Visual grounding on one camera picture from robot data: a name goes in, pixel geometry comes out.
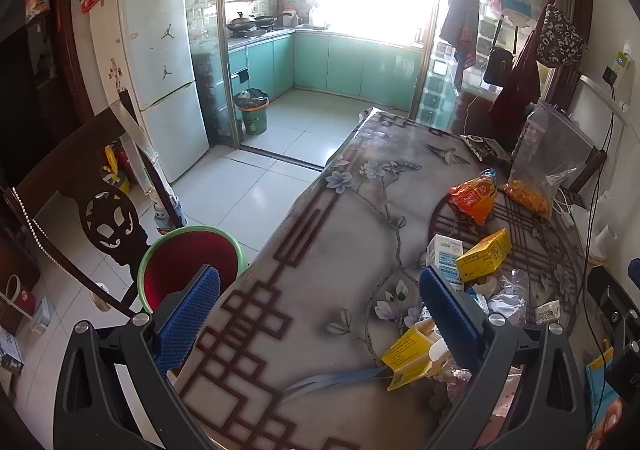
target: black bag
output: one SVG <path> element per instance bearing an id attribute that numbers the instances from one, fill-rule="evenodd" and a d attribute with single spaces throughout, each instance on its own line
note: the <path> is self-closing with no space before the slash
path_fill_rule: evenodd
<path id="1" fill-rule="evenodd" d="M 582 58 L 584 40 L 562 11 L 548 4 L 536 60 L 546 67 L 564 67 Z"/>
<path id="2" fill-rule="evenodd" d="M 491 44 L 491 51 L 489 51 L 489 61 L 486 63 L 486 69 L 482 77 L 485 83 L 497 87 L 504 87 L 511 76 L 513 58 L 516 55 L 516 42 L 518 41 L 518 27 L 516 26 L 513 39 L 513 53 L 503 47 L 495 45 L 501 28 L 502 19 L 500 19 L 498 27 L 495 29 L 494 42 Z"/>

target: red bucket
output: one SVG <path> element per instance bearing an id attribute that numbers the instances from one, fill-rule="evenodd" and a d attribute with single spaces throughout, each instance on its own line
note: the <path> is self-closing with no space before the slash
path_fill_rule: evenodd
<path id="1" fill-rule="evenodd" d="M 152 313 L 165 296 L 184 289 L 203 264 L 218 270 L 220 294 L 247 267 L 240 244 L 213 226 L 185 226 L 156 240 L 138 269 L 138 296 L 145 310 Z"/>

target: refrigerator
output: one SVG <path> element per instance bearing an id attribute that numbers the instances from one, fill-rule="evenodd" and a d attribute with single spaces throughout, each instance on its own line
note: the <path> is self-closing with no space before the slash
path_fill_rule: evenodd
<path id="1" fill-rule="evenodd" d="M 107 101 L 129 91 L 162 171 L 175 181 L 209 149 L 185 0 L 101 0 L 89 21 Z"/>

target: trash can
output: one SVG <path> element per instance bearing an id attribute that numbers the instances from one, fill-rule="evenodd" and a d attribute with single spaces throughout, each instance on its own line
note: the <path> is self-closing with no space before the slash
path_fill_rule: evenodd
<path id="1" fill-rule="evenodd" d="M 267 105 L 269 95 L 260 89 L 247 89 L 234 96 L 236 107 L 242 112 L 244 129 L 256 136 L 267 130 Z"/>

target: yellow box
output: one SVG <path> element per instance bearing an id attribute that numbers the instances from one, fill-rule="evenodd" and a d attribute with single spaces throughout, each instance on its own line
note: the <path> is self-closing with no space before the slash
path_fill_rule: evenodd
<path id="1" fill-rule="evenodd" d="M 504 228 L 485 237 L 456 259 L 462 282 L 493 273 L 511 250 L 511 239 Z"/>
<path id="2" fill-rule="evenodd" d="M 386 390 L 395 390 L 440 371 L 450 353 L 434 329 L 435 323 L 431 319 L 418 322 L 382 355 L 382 361 L 394 372 Z"/>

